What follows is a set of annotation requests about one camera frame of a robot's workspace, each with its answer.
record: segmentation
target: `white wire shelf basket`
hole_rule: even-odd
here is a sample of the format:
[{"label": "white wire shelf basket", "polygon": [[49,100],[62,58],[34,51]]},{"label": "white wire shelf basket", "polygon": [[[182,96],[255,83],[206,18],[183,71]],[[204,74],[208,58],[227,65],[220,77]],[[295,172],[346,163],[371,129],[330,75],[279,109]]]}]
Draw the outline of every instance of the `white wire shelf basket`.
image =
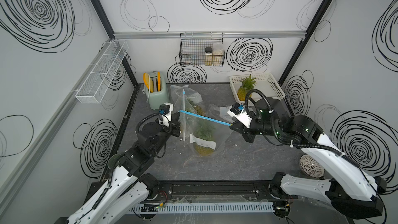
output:
[{"label": "white wire shelf basket", "polygon": [[76,94],[81,103],[100,103],[115,77],[129,46],[112,40]]}]

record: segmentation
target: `paper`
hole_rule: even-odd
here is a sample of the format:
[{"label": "paper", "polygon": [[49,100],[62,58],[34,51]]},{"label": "paper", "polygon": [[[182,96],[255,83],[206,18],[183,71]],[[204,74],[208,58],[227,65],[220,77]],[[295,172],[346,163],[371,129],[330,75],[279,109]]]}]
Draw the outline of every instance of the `paper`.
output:
[{"label": "paper", "polygon": [[190,143],[197,143],[200,146],[208,147],[213,150],[216,149],[216,142],[214,142],[214,141],[207,141],[207,140],[204,140],[201,138],[197,138],[197,137],[193,136],[192,134],[189,135],[189,139],[190,139]]}]

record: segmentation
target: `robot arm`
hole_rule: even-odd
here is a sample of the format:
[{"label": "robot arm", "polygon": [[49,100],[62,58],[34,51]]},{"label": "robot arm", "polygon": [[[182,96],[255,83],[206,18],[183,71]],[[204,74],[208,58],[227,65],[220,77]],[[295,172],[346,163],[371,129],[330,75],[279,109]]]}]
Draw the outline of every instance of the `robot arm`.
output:
[{"label": "robot arm", "polygon": [[[248,112],[247,105],[253,92],[262,96],[255,104],[256,115]],[[289,117],[279,100],[267,98],[256,89],[247,93],[244,106],[235,103],[228,114],[238,119],[231,129],[241,133],[247,142],[253,143],[256,135],[274,136],[280,143],[301,149],[313,157],[333,177],[331,180],[314,180],[278,172],[270,188],[275,197],[287,194],[314,198],[331,204],[353,219],[382,215],[384,204],[377,194],[385,192],[386,182],[363,172],[359,164],[341,152],[312,119]]]},{"label": "robot arm", "polygon": [[[109,179],[65,223],[112,224],[139,202],[157,196],[159,181],[151,174],[143,173],[152,165],[154,158],[159,157],[162,148],[166,149],[169,137],[180,135],[180,113],[172,115],[172,110],[172,104],[163,104],[159,114],[148,115],[138,123],[138,140],[124,154],[116,154],[109,159]],[[145,121],[156,116],[159,119],[145,124],[140,130]]]}]

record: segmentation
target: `pineapple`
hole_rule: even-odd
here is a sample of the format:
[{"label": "pineapple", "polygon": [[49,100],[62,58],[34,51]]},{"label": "pineapple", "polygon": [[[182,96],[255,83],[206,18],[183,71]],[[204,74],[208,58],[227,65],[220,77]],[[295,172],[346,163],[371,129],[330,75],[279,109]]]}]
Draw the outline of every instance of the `pineapple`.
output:
[{"label": "pineapple", "polygon": [[[197,128],[193,135],[197,138],[201,138],[206,141],[214,141],[213,139],[213,132],[215,127],[205,119],[198,119]],[[201,156],[207,156],[214,152],[212,148],[203,147],[198,145],[197,143],[193,143],[193,147],[195,148],[196,152]]]},{"label": "pineapple", "polygon": [[246,93],[250,89],[254,88],[254,85],[256,84],[255,79],[257,79],[257,78],[256,77],[252,78],[251,75],[249,75],[249,77],[246,77],[240,81],[240,82],[242,82],[242,86],[239,87],[239,89],[238,89],[238,98],[240,101],[244,101],[245,97],[246,97]]},{"label": "pineapple", "polygon": [[205,112],[203,111],[203,109],[202,109],[200,106],[198,106],[197,104],[195,104],[195,103],[194,103],[192,100],[190,100],[190,99],[187,99],[187,100],[188,100],[188,102],[191,104],[191,106],[195,109],[196,114],[198,114],[198,115],[200,115],[200,116],[206,117]]}]

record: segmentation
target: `plastic bag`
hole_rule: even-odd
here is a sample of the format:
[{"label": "plastic bag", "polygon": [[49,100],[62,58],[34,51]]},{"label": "plastic bag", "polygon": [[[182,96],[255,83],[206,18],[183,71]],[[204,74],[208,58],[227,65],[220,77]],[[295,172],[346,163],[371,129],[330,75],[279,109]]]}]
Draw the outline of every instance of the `plastic bag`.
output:
[{"label": "plastic bag", "polygon": [[195,90],[188,88],[188,85],[183,87],[171,85],[170,92],[174,104],[173,113],[188,111],[206,116],[206,108],[202,96]]},{"label": "plastic bag", "polygon": [[236,121],[235,117],[229,116],[227,113],[231,106],[217,107],[215,104],[210,104],[207,108],[207,115],[218,121],[226,121],[228,123],[233,123]]},{"label": "plastic bag", "polygon": [[213,156],[222,151],[232,133],[229,123],[191,112],[181,111],[181,119],[183,136],[191,150],[199,156]]}]

